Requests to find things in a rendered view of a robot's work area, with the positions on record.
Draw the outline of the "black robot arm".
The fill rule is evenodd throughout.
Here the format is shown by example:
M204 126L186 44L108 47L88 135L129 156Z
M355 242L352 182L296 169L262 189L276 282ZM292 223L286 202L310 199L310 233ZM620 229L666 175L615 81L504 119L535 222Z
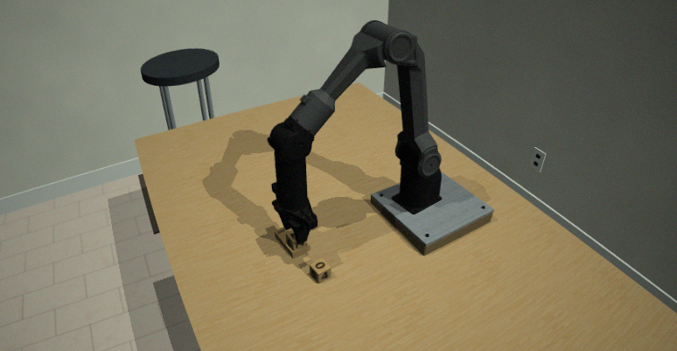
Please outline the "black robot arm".
M381 21L363 25L324 85L303 95L290 116L270 132L268 143L275 150L280 189L295 192L306 186L306 157L314 136L335 112L335 101L366 69L386 67L387 60L397 65L404 130L397 135L395 147L401 165L401 197L396 194L392 200L417 214L442 199L442 159L429 133L425 57L418 45L417 58L417 44L416 35Z

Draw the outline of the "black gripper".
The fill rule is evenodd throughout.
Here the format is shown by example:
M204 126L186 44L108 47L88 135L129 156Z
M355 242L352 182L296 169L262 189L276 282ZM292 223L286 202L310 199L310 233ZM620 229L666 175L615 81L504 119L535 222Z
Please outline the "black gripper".
M306 242L310 230L318 226L318 218L312 211L307 195L307 184L295 192L280 189L276 182L271 186L272 192L276 194L276 200L272 201L272 205L279 214L284 228L293 229L298 244Z

